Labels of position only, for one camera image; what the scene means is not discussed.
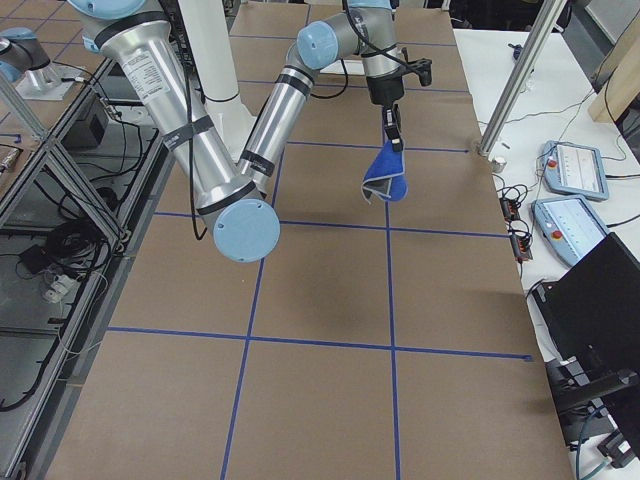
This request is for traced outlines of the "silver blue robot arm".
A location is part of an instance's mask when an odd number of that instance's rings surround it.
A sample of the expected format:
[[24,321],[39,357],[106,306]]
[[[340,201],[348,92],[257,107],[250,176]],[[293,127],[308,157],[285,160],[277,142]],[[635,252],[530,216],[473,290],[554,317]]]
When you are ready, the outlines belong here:
[[362,181],[365,198],[406,195],[398,101],[407,63],[400,59],[388,1],[347,1],[340,13],[303,27],[258,115],[242,102],[222,8],[158,1],[77,1],[89,51],[115,61],[188,177],[192,219],[236,262],[266,257],[280,221],[266,185],[319,73],[361,58],[370,97],[386,133]]

